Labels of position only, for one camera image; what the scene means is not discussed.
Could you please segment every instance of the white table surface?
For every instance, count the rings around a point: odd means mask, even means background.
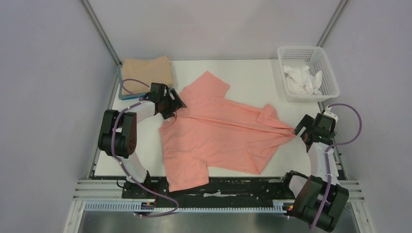
[[[226,98],[237,102],[263,108],[271,104],[279,118],[292,128],[296,127],[305,114],[315,117],[319,106],[313,103],[290,103],[285,99],[279,63],[277,60],[202,60],[172,61],[172,74],[177,92],[195,81],[205,71],[230,84]],[[119,100],[117,89],[113,109],[121,110],[136,100]],[[137,126],[137,149],[139,159],[151,176],[165,176],[162,160],[162,145],[158,129],[163,122],[160,114],[149,117]],[[243,172],[209,167],[211,177],[254,177]],[[286,172],[295,170],[310,175],[310,160],[305,144],[300,137],[280,146],[261,177],[281,177]],[[115,160],[100,153],[95,176],[124,176],[124,172]]]

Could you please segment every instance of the white plastic basket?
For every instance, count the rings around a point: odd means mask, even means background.
[[[282,72],[283,88],[288,102],[322,102],[329,98],[336,98],[341,91],[335,79],[329,59],[323,48],[317,46],[281,46],[277,49],[280,71]],[[319,90],[322,95],[295,95],[289,91],[283,66],[309,66],[309,71],[315,75],[322,71],[322,84]]]

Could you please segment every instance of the folded beige cloth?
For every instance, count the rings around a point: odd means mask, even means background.
[[[121,71],[121,79],[137,79],[150,86],[151,83],[164,83],[168,87],[173,86],[172,69],[169,58],[165,55],[154,60],[124,59]],[[149,88],[134,81],[126,81],[123,86],[136,94],[149,92]],[[129,95],[124,89],[122,95]]]

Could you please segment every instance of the gray wall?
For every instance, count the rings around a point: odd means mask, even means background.
[[[90,0],[120,58],[267,59],[316,45],[339,0]]]
[[[326,42],[341,96],[364,128],[340,147],[348,173],[360,181],[378,232],[412,229],[412,1],[352,0]],[[358,128],[350,110],[336,107],[338,141]]]
[[[0,232],[62,232],[115,66],[77,0],[0,3]]]

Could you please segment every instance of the pink t-shirt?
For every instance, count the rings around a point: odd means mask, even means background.
[[[273,106],[226,100],[229,88],[207,71],[179,94],[187,108],[160,128],[169,191],[209,183],[208,166],[260,174],[277,148],[294,138]]]

